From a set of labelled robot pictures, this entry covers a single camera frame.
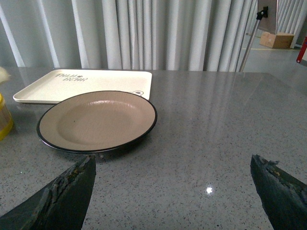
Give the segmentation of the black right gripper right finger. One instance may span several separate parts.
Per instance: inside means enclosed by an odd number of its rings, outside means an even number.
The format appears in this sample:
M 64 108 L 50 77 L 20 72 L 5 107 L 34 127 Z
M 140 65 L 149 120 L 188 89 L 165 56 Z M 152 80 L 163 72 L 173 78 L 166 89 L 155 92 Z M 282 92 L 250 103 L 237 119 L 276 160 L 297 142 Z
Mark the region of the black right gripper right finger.
M 251 157 L 250 171 L 262 207 L 275 230 L 307 228 L 307 185 L 259 155 Z

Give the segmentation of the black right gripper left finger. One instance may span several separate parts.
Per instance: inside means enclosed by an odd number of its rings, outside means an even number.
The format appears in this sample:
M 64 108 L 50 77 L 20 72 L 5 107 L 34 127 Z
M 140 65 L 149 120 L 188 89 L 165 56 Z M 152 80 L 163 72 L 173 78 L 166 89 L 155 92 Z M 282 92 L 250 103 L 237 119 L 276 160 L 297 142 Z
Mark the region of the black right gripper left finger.
M 80 230 L 96 176 L 86 156 L 11 211 L 1 216 L 2 230 Z

